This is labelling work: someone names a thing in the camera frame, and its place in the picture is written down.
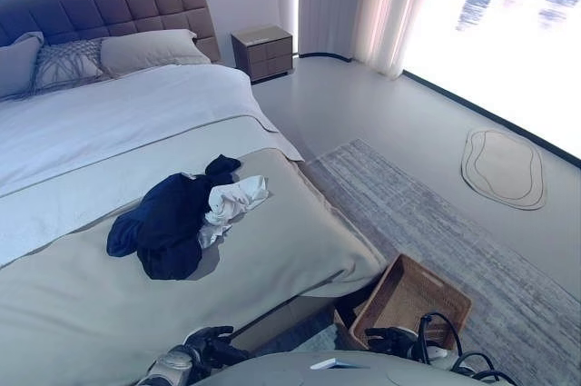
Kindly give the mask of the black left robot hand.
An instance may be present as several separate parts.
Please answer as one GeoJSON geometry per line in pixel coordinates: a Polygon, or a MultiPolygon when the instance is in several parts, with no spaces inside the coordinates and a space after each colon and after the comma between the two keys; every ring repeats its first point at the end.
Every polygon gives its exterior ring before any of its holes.
{"type": "Polygon", "coordinates": [[[188,334],[183,344],[196,351],[199,361],[205,365],[232,366],[251,358],[248,351],[231,345],[233,333],[232,326],[204,327],[188,334]]]}

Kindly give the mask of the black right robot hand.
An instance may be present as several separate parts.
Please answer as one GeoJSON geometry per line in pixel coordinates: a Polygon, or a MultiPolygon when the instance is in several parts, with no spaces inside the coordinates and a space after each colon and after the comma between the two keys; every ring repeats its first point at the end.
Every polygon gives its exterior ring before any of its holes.
{"type": "Polygon", "coordinates": [[[418,335],[405,327],[368,328],[365,330],[371,351],[410,359],[418,335]]]}

